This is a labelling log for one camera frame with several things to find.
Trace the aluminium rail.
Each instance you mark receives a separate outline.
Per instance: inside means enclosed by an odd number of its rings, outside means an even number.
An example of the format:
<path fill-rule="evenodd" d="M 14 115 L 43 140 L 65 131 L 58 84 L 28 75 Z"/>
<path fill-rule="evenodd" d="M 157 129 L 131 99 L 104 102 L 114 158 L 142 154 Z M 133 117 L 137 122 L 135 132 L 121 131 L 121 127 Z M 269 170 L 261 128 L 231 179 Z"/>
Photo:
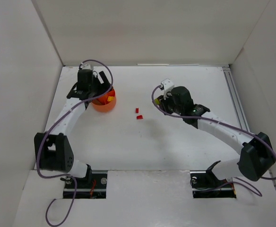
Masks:
<path fill-rule="evenodd" d="M 232 76 L 232 72 L 230 67 L 222 67 L 222 71 L 224 73 L 224 77 L 229 89 L 229 93 L 232 99 L 232 103 L 236 112 L 236 116 L 237 116 L 237 121 L 241 127 L 241 129 L 246 130 L 248 132 L 250 132 L 250 128 L 239 98 L 239 94 L 237 92 L 235 83 L 234 83 L 234 79 Z"/>

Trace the yellow striped lego brick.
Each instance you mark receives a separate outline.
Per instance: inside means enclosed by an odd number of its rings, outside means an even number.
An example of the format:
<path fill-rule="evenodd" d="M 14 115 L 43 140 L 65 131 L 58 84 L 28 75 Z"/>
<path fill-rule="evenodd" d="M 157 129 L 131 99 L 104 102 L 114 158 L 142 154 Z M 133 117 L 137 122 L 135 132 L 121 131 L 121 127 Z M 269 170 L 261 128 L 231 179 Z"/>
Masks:
<path fill-rule="evenodd" d="M 114 97 L 113 96 L 108 96 L 107 102 L 111 102 L 112 100 L 114 100 Z"/>

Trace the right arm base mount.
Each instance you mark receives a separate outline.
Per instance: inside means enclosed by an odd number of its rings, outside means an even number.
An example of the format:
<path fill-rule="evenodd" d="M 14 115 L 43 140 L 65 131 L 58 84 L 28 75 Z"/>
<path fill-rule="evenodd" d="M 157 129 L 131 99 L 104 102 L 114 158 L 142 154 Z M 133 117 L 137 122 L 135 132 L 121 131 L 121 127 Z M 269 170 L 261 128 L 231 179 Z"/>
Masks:
<path fill-rule="evenodd" d="M 206 171 L 190 171 L 190 185 L 194 199 L 236 198 L 233 184 Z"/>

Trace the lime green lego brick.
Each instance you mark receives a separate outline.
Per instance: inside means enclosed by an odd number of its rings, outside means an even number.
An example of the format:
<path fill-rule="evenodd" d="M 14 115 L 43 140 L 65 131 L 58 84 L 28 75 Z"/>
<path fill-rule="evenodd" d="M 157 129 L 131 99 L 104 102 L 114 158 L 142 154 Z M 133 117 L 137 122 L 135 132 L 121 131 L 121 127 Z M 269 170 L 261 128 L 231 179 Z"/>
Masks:
<path fill-rule="evenodd" d="M 154 103 L 155 103 L 156 105 L 160 105 L 160 101 L 159 101 L 158 99 L 155 99 L 155 100 L 154 100 Z"/>

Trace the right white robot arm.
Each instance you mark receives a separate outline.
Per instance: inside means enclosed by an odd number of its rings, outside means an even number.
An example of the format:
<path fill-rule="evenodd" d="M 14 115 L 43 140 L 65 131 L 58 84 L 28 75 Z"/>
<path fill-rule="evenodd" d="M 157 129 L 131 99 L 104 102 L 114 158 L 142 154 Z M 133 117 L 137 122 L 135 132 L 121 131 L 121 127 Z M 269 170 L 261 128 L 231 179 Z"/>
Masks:
<path fill-rule="evenodd" d="M 212 164 L 206 173 L 214 179 L 244 176 L 255 182 L 276 163 L 268 135 L 252 134 L 229 125 L 209 108 L 195 104 L 186 87 L 161 84 L 158 88 L 163 94 L 153 99 L 153 103 L 163 114 L 181 118 L 186 124 L 211 134 L 239 155 L 233 160 L 218 160 Z"/>

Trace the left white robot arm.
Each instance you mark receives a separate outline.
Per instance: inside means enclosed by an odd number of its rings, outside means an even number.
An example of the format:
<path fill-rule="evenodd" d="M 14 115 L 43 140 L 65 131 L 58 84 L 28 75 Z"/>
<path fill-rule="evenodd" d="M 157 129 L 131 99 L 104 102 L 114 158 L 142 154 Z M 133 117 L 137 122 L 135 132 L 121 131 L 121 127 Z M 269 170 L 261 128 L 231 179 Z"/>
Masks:
<path fill-rule="evenodd" d="M 34 137 L 36 168 L 38 171 L 58 171 L 60 176 L 74 177 L 90 183 L 89 164 L 75 159 L 68 136 L 89 104 L 112 90 L 112 80 L 103 71 L 79 69 L 77 82 L 66 96 L 66 103 L 54 124 Z"/>

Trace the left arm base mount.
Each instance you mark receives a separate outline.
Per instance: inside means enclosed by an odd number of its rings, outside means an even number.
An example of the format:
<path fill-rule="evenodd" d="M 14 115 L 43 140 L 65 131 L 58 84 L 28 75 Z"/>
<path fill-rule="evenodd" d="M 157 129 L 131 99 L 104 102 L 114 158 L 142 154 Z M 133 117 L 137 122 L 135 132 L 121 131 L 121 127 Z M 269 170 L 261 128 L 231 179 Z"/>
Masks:
<path fill-rule="evenodd" d="M 108 171 L 93 170 L 92 180 L 88 183 L 84 179 L 77 178 L 77 192 L 76 199 L 105 199 L 107 188 Z M 62 177 L 64 182 L 63 198 L 72 199 L 75 191 L 74 180 L 70 177 Z"/>

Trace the orange round divided container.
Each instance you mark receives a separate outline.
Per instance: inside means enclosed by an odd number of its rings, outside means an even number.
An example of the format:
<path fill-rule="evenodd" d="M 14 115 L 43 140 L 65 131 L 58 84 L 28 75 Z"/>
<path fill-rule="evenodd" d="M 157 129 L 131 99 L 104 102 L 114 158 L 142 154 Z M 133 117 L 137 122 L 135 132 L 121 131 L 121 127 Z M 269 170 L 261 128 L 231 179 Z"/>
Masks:
<path fill-rule="evenodd" d="M 111 102 L 107 102 L 108 96 L 113 96 L 114 100 Z M 117 98 L 114 88 L 112 88 L 111 91 L 109 91 L 107 94 L 101 96 L 100 98 L 92 101 L 93 108 L 101 113 L 107 113 L 110 112 L 116 105 Z"/>

